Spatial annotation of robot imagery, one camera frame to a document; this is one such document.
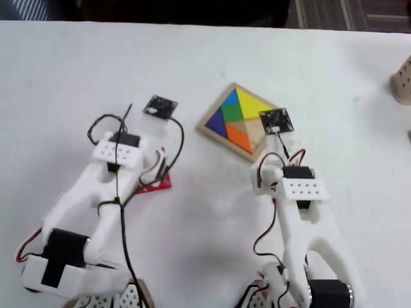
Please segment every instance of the wooden frame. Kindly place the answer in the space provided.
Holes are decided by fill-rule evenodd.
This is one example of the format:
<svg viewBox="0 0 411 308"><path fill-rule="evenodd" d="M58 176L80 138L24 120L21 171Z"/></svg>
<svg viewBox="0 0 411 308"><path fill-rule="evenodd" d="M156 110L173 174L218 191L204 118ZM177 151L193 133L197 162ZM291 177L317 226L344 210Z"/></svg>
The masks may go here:
<svg viewBox="0 0 411 308"><path fill-rule="evenodd" d="M214 131L210 130L208 127L206 127L206 124L207 124L208 120L221 107L222 103L225 101L227 96L234 89L242 90L243 92L251 95L253 98L258 99L260 102L262 102L262 103L264 103L268 106L271 106L273 109L279 108L278 106L275 106L274 104L272 104L269 101L263 99L262 97L258 96L257 94L254 94L253 92L247 90L246 88L242 87L241 85L238 85L237 83L232 83L222 92L222 94L217 98L217 100L210 107L210 109L201 118L200 122L197 124L197 130L200 131L201 133L203 133L204 135L208 136L209 138L211 138L215 141L218 141L219 143L223 144L224 146L227 146L228 148L232 149L235 153L241 155L243 158L245 158L245 159L247 159L251 162L255 162L256 159L260 156L261 152L265 149L265 140L264 139L260 142L260 144L254 150L253 154L251 154L251 153L241 149L239 146L235 145L230 140L218 135L216 132L214 132Z"/></svg>

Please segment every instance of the colorful puzzle piece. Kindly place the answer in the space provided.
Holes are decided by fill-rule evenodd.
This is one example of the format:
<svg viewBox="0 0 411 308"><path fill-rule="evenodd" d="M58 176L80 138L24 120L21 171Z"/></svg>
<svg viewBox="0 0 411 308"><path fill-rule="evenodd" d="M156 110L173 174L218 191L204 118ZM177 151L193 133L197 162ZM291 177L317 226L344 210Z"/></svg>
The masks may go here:
<svg viewBox="0 0 411 308"><path fill-rule="evenodd" d="M265 133L259 112L277 108L233 83L217 99L197 128L254 161L264 148Z"/></svg>

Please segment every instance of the table surface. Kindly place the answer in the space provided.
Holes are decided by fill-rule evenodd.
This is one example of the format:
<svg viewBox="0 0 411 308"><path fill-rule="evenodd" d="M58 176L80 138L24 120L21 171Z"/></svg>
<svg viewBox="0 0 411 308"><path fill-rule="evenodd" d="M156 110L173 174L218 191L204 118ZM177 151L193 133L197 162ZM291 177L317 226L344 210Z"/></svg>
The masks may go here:
<svg viewBox="0 0 411 308"><path fill-rule="evenodd" d="M132 263L158 307L232 307L269 260L254 256L252 243L272 217L269 200L253 196L249 163L195 131L233 81L288 109L307 162L326 181L371 307L411 302L411 107L388 86L409 56L410 35L0 22L0 41L0 297L7 307L64 303L21 287L15 250L87 165L92 121L132 102L128 126L137 131L154 94L180 103L175 117L186 143L173 188L139 196L127 209ZM170 155L178 143L169 124ZM119 239L114 234L107 255L124 262ZM281 254L278 225L261 245Z"/></svg>

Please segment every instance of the wire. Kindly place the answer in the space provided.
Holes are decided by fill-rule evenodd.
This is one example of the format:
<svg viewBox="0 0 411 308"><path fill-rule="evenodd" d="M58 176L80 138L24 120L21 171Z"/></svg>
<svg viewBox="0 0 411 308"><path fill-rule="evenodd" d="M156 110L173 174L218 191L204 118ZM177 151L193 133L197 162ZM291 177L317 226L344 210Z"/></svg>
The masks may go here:
<svg viewBox="0 0 411 308"><path fill-rule="evenodd" d="M281 160L281 162L283 163L283 166L285 167L285 161L276 152L269 152L266 155L264 155L263 158L259 161L259 165L258 165L258 168L257 168L257 186L258 187L261 187L261 182L263 181L263 179L261 177L261 168L263 167L265 159L270 155L275 155L276 157L278 157Z"/></svg>
<svg viewBox="0 0 411 308"><path fill-rule="evenodd" d="M267 285L265 285L265 286L263 286L263 287L255 290L255 291L251 294L251 296L250 296L250 298L249 298L249 303L247 304L247 308L250 308L250 304L251 304L252 298L253 298L258 292L262 292L262 291L267 290L268 287L269 287L269 285L267 284Z"/></svg>
<svg viewBox="0 0 411 308"><path fill-rule="evenodd" d="M80 306L79 308L87 308L87 306L91 303L91 296L88 296L88 298L89 298L88 301L82 306Z"/></svg>
<svg viewBox="0 0 411 308"><path fill-rule="evenodd" d="M258 244L258 243L260 242L260 240L262 240L262 239L269 233L269 231L271 231L271 229L273 229L273 227L274 227L275 218L276 218L276 216L277 216L277 214L276 214L277 211L276 211L276 206L275 206L275 199L272 200L272 203L273 203L273 205L274 205L274 215L273 215L273 218L272 218L271 225L268 226L268 228L267 228L259 237L257 237L256 241L254 242L254 245L252 246L252 251L253 251L256 255L259 255L260 257L264 257L264 256L267 256L267 255L270 255L270 256L275 257L275 258L277 259L278 263L284 268L283 262L281 261L281 259L280 259L276 254L274 254L274 253L269 253L269 252L257 252L257 251L256 251L256 246L257 246L257 244Z"/></svg>
<svg viewBox="0 0 411 308"><path fill-rule="evenodd" d="M285 289L285 291L284 291L284 292L278 297L278 299L277 299L277 306L278 306L278 308L281 308L280 300L285 296L285 294L287 294L287 292L288 292L289 289L290 289L290 282L287 281L287 288Z"/></svg>
<svg viewBox="0 0 411 308"><path fill-rule="evenodd" d="M92 131L93 131L94 128L97 126L97 124L100 123L100 121L103 120L103 119L105 119L106 117L111 117L111 118L116 119L117 121L119 121L119 122L120 122L120 127L123 128L123 131L124 131L124 132L127 132L127 126L126 126L126 124L124 123L124 118L122 119L122 118L120 118L118 115L116 116L115 114L103 114L101 117L97 118L97 120L95 120L95 121L93 122L93 124L90 126L89 130L87 131L87 136L88 136L90 142L93 143L95 146L98 144L98 141L95 141L95 140L92 138Z"/></svg>
<svg viewBox="0 0 411 308"><path fill-rule="evenodd" d="M163 181L163 180L164 180L164 177L170 172L171 168L174 166L175 162L176 162L177 159L180 157L181 150L182 150L182 148L183 148L183 146L184 146L184 129L183 129L181 123L178 122L176 119L174 119L174 118L172 118L172 117L169 117L168 119L171 120L171 121L173 121L174 123L176 123L176 124L179 126L179 128L180 128L180 131L181 131L181 142L180 142L179 150L178 150L177 154L175 155L174 159L171 161L170 165L164 169L164 172L162 173L162 175L158 176L157 178L155 178L155 179L152 180L151 182L145 183L145 184L140 185L139 187L137 187L137 188L135 189L134 193L132 193L132 194L124 201L124 204L123 204L124 207L130 202L130 200L136 195L136 193L138 193L139 191L141 191L141 190L143 190L143 189L151 186L152 184L154 184L154 183L156 183L156 182L158 182L158 181L160 181L160 182Z"/></svg>
<svg viewBox="0 0 411 308"><path fill-rule="evenodd" d="M301 154L301 156L300 156L300 159L299 159L299 161L298 161L298 163L297 163L297 166L300 166L301 163L302 163L302 160L303 160L303 158L304 158L304 156L305 156L305 154L306 154L306 149L301 149L301 150L297 151L295 154L293 154L293 155L290 157L290 159L288 159L288 161L291 162L291 161L292 161L295 157L297 157L299 154Z"/></svg>
<svg viewBox="0 0 411 308"><path fill-rule="evenodd" d="M38 228L32 235L30 235L19 247L17 253L15 254L15 261L18 263L23 263L27 261L29 255L37 255L36 253L26 253L25 255L21 255L25 249L25 247L32 242L39 234L41 233L41 228Z"/></svg>
<svg viewBox="0 0 411 308"><path fill-rule="evenodd" d="M281 145L283 146L283 150L284 150L285 157L286 157L287 159L289 159L289 158L290 158L290 155L288 154L287 147L285 146L285 144L284 144L284 142L283 142L283 140L282 140L279 132L277 132L277 136L278 136L278 139L280 139Z"/></svg>
<svg viewBox="0 0 411 308"><path fill-rule="evenodd" d="M127 117L130 109L131 109L132 105L130 105L124 115L124 117L122 119L120 119L120 127L118 130L118 135L117 135L117 139L116 139L116 147L115 147L115 159L116 159L116 164L117 164L117 150L118 150L118 144L119 144L119 139L120 139L120 134L121 132L124 132L127 127L125 126L125 118ZM164 177L168 174L168 172L170 171L170 169L174 166L175 162L177 161L178 157L180 156L182 147L184 145L184 129L182 127L182 125L174 118L169 117L168 119L170 119L171 121L173 121L174 123L176 123L180 130L181 130L181 143L180 143L180 148L177 152L177 154L175 155L174 159L172 160L171 164L164 168L164 172L162 173L161 176L158 176L157 178L155 178L154 180L152 180L151 182L148 182L144 185L140 185L139 187L137 187L137 189L124 201L124 203L121 203L120 197L119 197L119 193L118 193L118 172L116 172L116 197L114 198L114 200L112 201L103 201L98 205L98 213L100 211L100 207L104 204L117 204L120 206L120 220L121 220L121 239L122 239L122 243L123 243L123 251L124 251L124 256L125 256L125 260L126 260L126 264L127 264L127 268L131 273L131 276L133 278L134 283L136 284L136 288L137 288L137 294L139 296L139 303L138 306L143 307L142 305L142 301L145 303L146 306L148 306L148 302L147 299L144 296L144 293L141 289L141 286L138 283L137 277L136 277L136 273L134 272L134 269L132 267L131 261L130 261L130 256L128 254L128 248L127 248L127 237L126 237L126 225L125 225L125 211L124 208L126 207L126 205L130 202L130 200L136 195L136 193L138 191L140 191L141 189L144 189L152 184L154 184L155 182L158 181L162 181L164 179Z"/></svg>

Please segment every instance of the black cable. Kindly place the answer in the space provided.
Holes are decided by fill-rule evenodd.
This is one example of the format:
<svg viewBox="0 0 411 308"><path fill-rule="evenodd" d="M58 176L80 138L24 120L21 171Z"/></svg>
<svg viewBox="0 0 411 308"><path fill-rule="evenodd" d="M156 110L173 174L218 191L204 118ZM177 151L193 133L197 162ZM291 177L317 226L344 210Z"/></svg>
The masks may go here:
<svg viewBox="0 0 411 308"><path fill-rule="evenodd" d="M254 242L254 245L252 247L252 250L254 251L254 253L256 255L259 255L260 257L264 257L264 256L267 256L267 255L275 257L277 259L278 263L280 264L280 266L284 269L285 266L284 266L283 262L281 261L281 259L275 253L257 252L256 251L257 244L260 242L260 240L262 240L262 238L264 238L269 233L269 231L271 231L271 229L273 229L273 227L275 225L275 219L277 217L277 207L276 207L276 204L275 204L275 199L272 200L272 203L274 205L274 215L273 215L273 218L272 218L271 225L259 237L257 237L257 239Z"/></svg>
<svg viewBox="0 0 411 308"><path fill-rule="evenodd" d="M268 289L268 284L266 286L263 286L263 287L255 290L249 298L249 303L247 304L247 308L250 308L251 300L254 297L254 295L256 295L258 292L261 292L261 291L264 291L264 290L267 290L267 289Z"/></svg>
<svg viewBox="0 0 411 308"><path fill-rule="evenodd" d="M283 140L282 140L279 132L277 132L277 136L278 136L278 139L280 139L281 145L283 146L283 150L284 150L285 157L286 157L287 159L290 159L290 155L288 154L287 147L285 146L285 144L284 144L284 142L283 142Z"/></svg>
<svg viewBox="0 0 411 308"><path fill-rule="evenodd" d="M160 181L160 182L163 181L164 177L170 172L171 168L174 166L175 162L180 157L180 153L181 153L182 147L184 145L184 129L183 129L181 123L178 122L176 119L174 119L172 117L169 117L168 119L173 121L174 123L176 123L180 128L180 131L181 131L180 148L179 148L177 154L175 155L174 159L171 161L170 165L164 169L164 172L162 173L162 175L158 176L157 178L155 178L151 182L145 183L145 184L140 185L139 187L137 187L137 189L124 201L124 203L123 203L124 207L130 202L130 200L136 195L137 192L153 185L154 183L156 183L158 181Z"/></svg>
<svg viewBox="0 0 411 308"><path fill-rule="evenodd" d="M115 152L114 152L115 159L116 159L116 164L117 164L117 150L118 150L118 144L119 144L120 134L121 134L121 132L126 132L126 131L127 131L127 127L126 127L126 125L125 125L125 118L127 117L127 115L128 115L128 113L129 113L131 107L132 107L132 104L130 104L130 106L128 107L128 109L127 109L127 111L126 111L126 113L125 113L125 115L124 115L124 117L123 117L122 119L120 119L118 116L114 116L114 118L116 118L116 119L119 120L119 122L120 122L120 127L119 127L119 130L118 130L118 135L117 135L117 139L116 139L116 148L115 148ZM103 116L99 117L99 118L93 123L93 125L90 127L89 131L87 132L87 136L89 136L89 139L90 139L90 141L91 141L93 144L97 144L97 142L95 143L95 141L94 141L94 140L92 139L92 137L91 137L91 133L92 133L93 128L94 128L104 117L108 117L108 116L112 116L112 115L103 115ZM120 198L119 198L119 194L118 194L118 172L116 172L116 197L115 197L114 200L112 200L112 201L103 201L103 202L100 202L100 204L99 204L98 207L97 207L97 211L98 211L98 213L99 213L100 207L101 207L102 205L104 205L104 204L117 204L117 205L120 206L121 239L122 239L122 242L123 242L124 256L125 256L127 268L128 268L128 270L130 271L130 273L131 273L131 276L132 276L132 278L133 278L134 283L136 284L137 294L138 294L138 296L139 296L138 306L140 306L140 307L143 307L142 301L145 303L146 306L148 306L148 302L147 302L147 299L145 298L144 293L143 293L143 291L141 290L141 287L140 287L140 285L139 285L139 283L138 283L136 274L135 274L135 272L134 272L134 269L133 269L132 264L131 264L131 261L130 261L130 256L129 256L129 254L128 254L124 208L125 208L125 206L130 202L130 200L136 195L136 193L137 193L138 191L140 191L141 189L144 189L144 188L146 188L146 187L154 184L155 182L162 181L162 180L164 179L164 177L168 174L168 172L170 171L170 169L174 166L174 163L177 161L178 157L180 156L182 147L183 147L183 145L184 145L184 129L183 129L182 125L181 125L176 119L174 119L174 118L172 118L172 117L170 117L169 119L172 120L174 123L176 123L176 124L179 126L180 130L181 130L181 144L180 144L180 148L179 148L177 154L175 155L175 158L173 159L173 161L171 162L171 164L164 169L163 174L162 174L161 176L158 176L156 179L152 180L151 182L148 182L148 183L146 183L146 184L144 184L144 185L139 186L139 187L125 200L125 202L122 204L122 203L121 203L121 200L120 200Z"/></svg>
<svg viewBox="0 0 411 308"><path fill-rule="evenodd" d="M127 133L127 126L124 123L124 119L120 118L118 115L116 116L115 114L103 114L101 117L97 118L97 120L95 120L93 122L93 124L90 126L89 130L87 131L87 136L90 140L91 143L93 143L95 146L98 144L98 141L95 141L92 138L92 131L94 130L94 128L97 126L98 123L100 123L101 120L105 119L106 117L111 117L113 119L116 119L117 121L120 122L120 127L122 127L123 131Z"/></svg>
<svg viewBox="0 0 411 308"><path fill-rule="evenodd" d="M89 304L90 304L90 302L91 302L91 296L88 296L88 301L86 301L86 303L85 304L83 304L83 305L81 305L79 308L86 308Z"/></svg>
<svg viewBox="0 0 411 308"><path fill-rule="evenodd" d="M277 299L277 306L278 306L278 308L281 308L280 300L285 296L285 294L287 294L287 292L288 292L289 289L290 289L290 282L287 281L287 288L285 289L285 291L284 291L284 292L278 297L278 299Z"/></svg>
<svg viewBox="0 0 411 308"><path fill-rule="evenodd" d="M249 284L249 285L247 286L247 288L245 289L245 291L244 291L244 293L243 293L243 296L240 298L240 300L238 301L237 305L234 306L234 308L241 308L241 307L243 307L243 303L244 303L244 301L245 301L245 299L246 299L246 297L247 297L247 294L249 293L249 291L251 290L252 287L258 288L258 285L257 285L257 284Z"/></svg>

